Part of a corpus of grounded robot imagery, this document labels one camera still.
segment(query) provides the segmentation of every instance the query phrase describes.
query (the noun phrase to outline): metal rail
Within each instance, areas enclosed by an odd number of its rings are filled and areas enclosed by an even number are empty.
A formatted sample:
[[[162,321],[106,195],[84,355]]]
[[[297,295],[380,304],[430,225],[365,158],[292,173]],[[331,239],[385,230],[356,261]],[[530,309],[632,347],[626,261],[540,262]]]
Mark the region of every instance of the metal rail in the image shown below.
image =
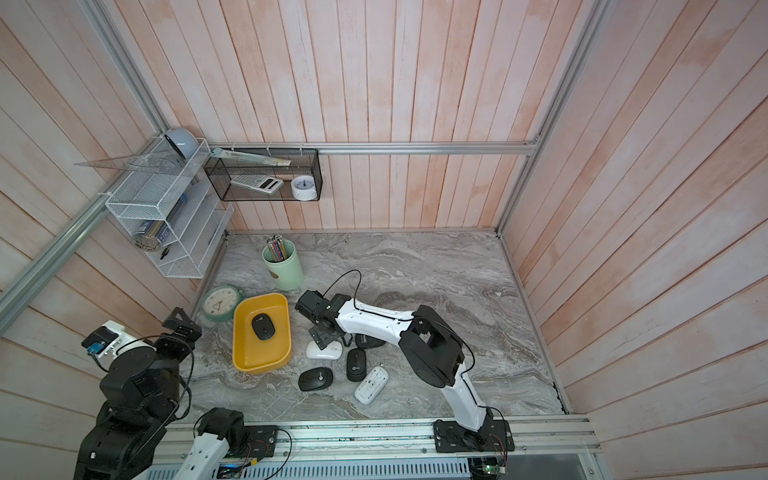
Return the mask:
[[[261,142],[210,144],[211,148],[311,148],[321,155],[533,155],[538,145],[526,141],[463,142]]]

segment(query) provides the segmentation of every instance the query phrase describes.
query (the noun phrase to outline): white robotic arm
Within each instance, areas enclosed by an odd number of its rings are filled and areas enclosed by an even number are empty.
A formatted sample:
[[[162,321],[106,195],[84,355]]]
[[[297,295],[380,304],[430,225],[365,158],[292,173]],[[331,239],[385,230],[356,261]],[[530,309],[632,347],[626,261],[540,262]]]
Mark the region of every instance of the white robotic arm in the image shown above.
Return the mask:
[[[470,436],[476,434],[471,442],[482,443],[492,415],[466,378],[463,341],[435,310],[423,305],[412,312],[388,310],[342,294],[326,300],[310,290],[299,298],[296,310],[315,324],[310,333],[321,349],[344,333],[361,333],[397,345],[414,373],[442,390],[456,423]]]

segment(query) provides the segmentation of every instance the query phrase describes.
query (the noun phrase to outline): green cup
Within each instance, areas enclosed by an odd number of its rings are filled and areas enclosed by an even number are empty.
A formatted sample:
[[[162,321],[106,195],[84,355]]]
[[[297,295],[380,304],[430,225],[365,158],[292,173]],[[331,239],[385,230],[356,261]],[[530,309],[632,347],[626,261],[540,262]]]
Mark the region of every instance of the green cup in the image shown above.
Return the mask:
[[[264,259],[266,268],[274,278],[278,290],[294,290],[304,283],[304,270],[301,270],[299,254],[296,252],[296,246],[290,240],[283,240],[283,246],[286,249],[288,258],[282,262],[275,262],[269,247],[261,250],[261,257]]]

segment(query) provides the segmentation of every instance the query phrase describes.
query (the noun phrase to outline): ventilated metal panel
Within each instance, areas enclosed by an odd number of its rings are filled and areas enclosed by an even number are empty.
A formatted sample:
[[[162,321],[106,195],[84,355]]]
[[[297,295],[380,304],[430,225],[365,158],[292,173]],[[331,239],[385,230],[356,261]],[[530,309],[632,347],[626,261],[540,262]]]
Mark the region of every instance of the ventilated metal panel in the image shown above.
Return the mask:
[[[266,478],[282,462],[261,462],[246,468],[241,478]],[[180,465],[153,465],[147,480],[171,480]],[[401,458],[378,460],[291,461],[274,478],[315,480],[379,480],[384,478],[470,478],[466,458]]]

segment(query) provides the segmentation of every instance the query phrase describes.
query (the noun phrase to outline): yellow plastic bin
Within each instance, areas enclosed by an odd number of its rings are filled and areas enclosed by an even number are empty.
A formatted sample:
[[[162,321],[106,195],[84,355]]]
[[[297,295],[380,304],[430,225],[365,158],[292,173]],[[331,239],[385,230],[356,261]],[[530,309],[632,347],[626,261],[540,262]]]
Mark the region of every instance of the yellow plastic bin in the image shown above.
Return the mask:
[[[275,326],[275,334],[261,340],[251,322],[259,313],[266,313]],[[232,363],[241,372],[265,373],[285,366],[291,357],[290,317],[288,300],[280,293],[252,296],[235,309]]]

